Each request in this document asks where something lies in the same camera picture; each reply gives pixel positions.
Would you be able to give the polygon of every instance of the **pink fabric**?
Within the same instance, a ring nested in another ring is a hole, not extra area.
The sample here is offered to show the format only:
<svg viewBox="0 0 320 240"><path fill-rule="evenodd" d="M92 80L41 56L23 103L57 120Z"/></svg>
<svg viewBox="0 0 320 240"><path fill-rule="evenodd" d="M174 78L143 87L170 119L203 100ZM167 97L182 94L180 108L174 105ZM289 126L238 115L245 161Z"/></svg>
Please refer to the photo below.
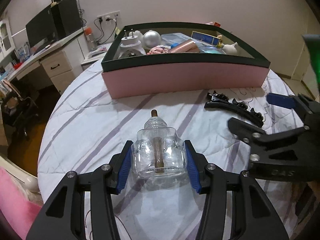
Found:
<svg viewBox="0 0 320 240"><path fill-rule="evenodd" d="M261 87L269 68L229 63L172 63L102 73L110 96L218 88Z"/></svg>
<svg viewBox="0 0 320 240"><path fill-rule="evenodd" d="M9 173L0 167L0 209L14 231L25 240L41 207L19 191Z"/></svg>

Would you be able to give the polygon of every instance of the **baseboard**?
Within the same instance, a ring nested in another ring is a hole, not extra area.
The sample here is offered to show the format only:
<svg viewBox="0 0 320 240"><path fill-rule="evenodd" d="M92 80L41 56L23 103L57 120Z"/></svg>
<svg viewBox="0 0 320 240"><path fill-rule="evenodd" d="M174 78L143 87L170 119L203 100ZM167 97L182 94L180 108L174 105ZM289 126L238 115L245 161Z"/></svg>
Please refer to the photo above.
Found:
<svg viewBox="0 0 320 240"><path fill-rule="evenodd" d="M288 75L285 75L285 74L281 74L281 73L277 73L276 74L281 77L281 78L288 78L288 79L291 79L291 76L288 76Z"/></svg>
<svg viewBox="0 0 320 240"><path fill-rule="evenodd" d="M303 80L301 80L301 84L306 88L308 93L311 95L312 99L316 100L315 96L312 94L311 90L307 87L306 83Z"/></svg>

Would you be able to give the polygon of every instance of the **drawer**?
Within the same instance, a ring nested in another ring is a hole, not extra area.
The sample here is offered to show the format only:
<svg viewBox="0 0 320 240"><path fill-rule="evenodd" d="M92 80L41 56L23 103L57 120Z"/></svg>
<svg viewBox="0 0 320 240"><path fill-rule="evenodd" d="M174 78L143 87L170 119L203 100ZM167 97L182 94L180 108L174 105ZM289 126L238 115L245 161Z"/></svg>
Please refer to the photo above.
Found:
<svg viewBox="0 0 320 240"><path fill-rule="evenodd" d="M64 51L47 57L41 61L41 64L50 78L72 69Z"/></svg>
<svg viewBox="0 0 320 240"><path fill-rule="evenodd" d="M75 78L76 77L74 73L70 70L68 72L52 77L51 81L59 91L59 93L62 95Z"/></svg>

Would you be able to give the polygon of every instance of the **pink box side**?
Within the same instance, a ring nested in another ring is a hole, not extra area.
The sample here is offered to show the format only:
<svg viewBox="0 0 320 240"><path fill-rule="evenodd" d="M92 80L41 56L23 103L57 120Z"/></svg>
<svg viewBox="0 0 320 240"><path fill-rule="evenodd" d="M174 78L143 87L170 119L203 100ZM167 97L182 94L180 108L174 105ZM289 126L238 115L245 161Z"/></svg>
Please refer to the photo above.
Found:
<svg viewBox="0 0 320 240"><path fill-rule="evenodd" d="M112 98L200 89L261 87L269 68L229 63L172 63L102 73Z"/></svg>

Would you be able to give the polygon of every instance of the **wall socket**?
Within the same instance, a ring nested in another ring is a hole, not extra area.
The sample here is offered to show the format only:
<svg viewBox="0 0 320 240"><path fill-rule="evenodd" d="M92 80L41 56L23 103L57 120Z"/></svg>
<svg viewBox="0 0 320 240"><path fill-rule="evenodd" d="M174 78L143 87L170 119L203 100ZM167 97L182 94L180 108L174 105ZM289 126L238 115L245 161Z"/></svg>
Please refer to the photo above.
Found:
<svg viewBox="0 0 320 240"><path fill-rule="evenodd" d="M120 19L120 11L106 13L103 15L99 15L97 18L102 18L102 20L105 22L107 19Z"/></svg>

